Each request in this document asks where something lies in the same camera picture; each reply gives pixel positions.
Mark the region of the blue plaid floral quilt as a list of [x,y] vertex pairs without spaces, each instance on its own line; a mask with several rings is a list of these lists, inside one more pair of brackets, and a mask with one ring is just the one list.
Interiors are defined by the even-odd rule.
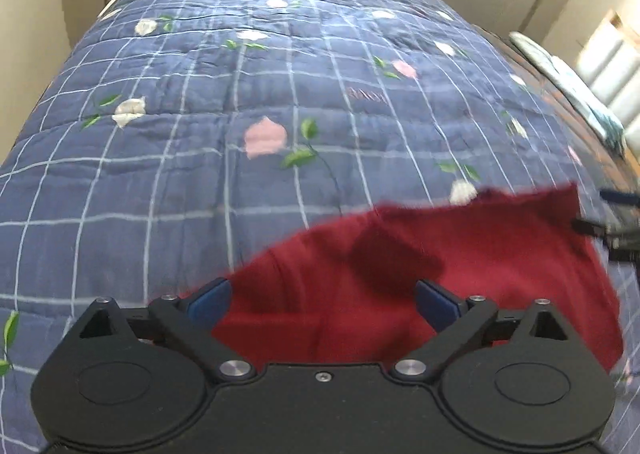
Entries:
[[17,313],[1,448],[43,440],[28,394],[96,297],[128,306],[375,204],[460,183],[632,187],[573,107],[443,0],[113,0],[1,167],[1,313]]

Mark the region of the dark quilted mattress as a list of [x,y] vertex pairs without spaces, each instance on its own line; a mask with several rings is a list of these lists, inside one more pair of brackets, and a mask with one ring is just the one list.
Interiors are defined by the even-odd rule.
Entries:
[[638,176],[632,163],[605,148],[596,132],[572,107],[560,89],[530,64],[511,43],[478,25],[474,25],[474,30],[497,49],[528,89],[555,110],[570,134],[570,145],[600,188],[617,188],[623,191],[638,188]]

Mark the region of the white floral pillow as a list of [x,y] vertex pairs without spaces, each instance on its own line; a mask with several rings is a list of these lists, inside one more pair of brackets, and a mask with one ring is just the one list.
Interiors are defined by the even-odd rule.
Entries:
[[520,32],[509,34],[510,43],[570,101],[611,152],[625,154],[624,126],[562,59]]

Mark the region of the white padded headboard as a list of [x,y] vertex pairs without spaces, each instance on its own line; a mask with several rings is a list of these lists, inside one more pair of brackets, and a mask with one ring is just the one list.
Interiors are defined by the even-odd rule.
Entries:
[[639,113],[639,33],[609,10],[580,51],[576,70],[627,127]]

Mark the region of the red long-sleeve sweater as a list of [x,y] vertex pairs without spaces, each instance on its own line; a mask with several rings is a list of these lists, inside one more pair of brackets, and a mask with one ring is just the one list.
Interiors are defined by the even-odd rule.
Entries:
[[620,303],[590,240],[570,225],[579,212],[577,188],[564,185],[333,219],[232,272],[231,306],[212,335],[258,366],[390,364],[434,336],[416,310],[423,280],[504,309],[547,298],[611,368],[624,351]]

